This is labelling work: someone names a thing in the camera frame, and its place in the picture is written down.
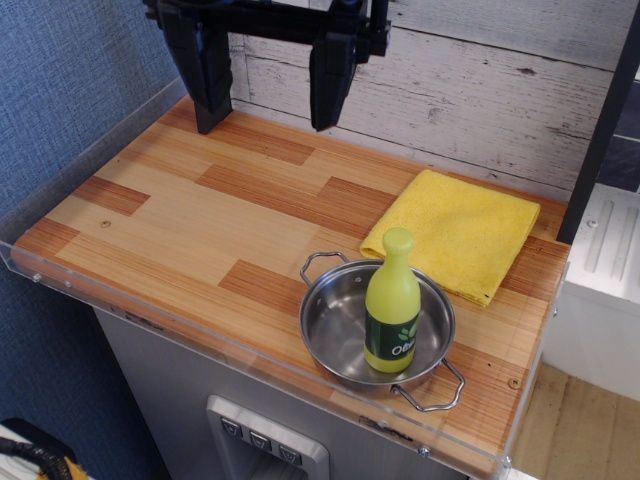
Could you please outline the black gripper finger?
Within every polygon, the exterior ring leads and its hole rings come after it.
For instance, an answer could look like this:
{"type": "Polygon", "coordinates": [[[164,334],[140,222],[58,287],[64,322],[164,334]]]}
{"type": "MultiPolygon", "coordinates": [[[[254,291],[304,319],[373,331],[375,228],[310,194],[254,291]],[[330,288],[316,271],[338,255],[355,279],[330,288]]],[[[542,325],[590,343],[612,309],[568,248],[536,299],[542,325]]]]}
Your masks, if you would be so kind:
{"type": "Polygon", "coordinates": [[[327,32],[314,41],[309,69],[311,124],[316,131],[338,124],[356,65],[353,36],[327,32]]]}
{"type": "Polygon", "coordinates": [[[159,9],[159,23],[192,100],[208,113],[230,113],[233,82],[228,33],[186,9],[159,9]]]}

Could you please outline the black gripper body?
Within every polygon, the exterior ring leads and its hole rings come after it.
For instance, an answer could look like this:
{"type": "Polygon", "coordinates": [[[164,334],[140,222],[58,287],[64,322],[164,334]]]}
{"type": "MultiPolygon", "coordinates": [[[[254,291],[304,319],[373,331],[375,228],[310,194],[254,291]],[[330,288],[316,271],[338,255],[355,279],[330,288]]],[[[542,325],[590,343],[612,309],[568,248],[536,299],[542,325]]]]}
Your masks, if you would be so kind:
{"type": "Polygon", "coordinates": [[[332,62],[362,64],[390,41],[386,1],[333,1],[323,10],[280,1],[146,1],[164,32],[184,20],[197,32],[222,31],[311,45],[332,62]]]}

